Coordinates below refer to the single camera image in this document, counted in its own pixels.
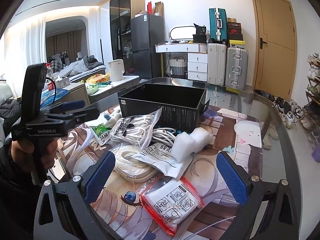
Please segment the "person's left hand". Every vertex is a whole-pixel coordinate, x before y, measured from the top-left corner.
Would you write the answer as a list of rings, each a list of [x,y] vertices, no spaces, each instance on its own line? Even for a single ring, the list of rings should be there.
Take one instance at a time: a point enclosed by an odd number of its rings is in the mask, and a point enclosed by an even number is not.
[[[41,163],[45,169],[50,169],[55,164],[55,156],[57,150],[57,139],[50,142],[43,150]],[[32,153],[34,145],[28,140],[13,141],[11,143],[11,156],[15,163],[17,163],[22,170],[32,171],[35,169],[33,163]]]

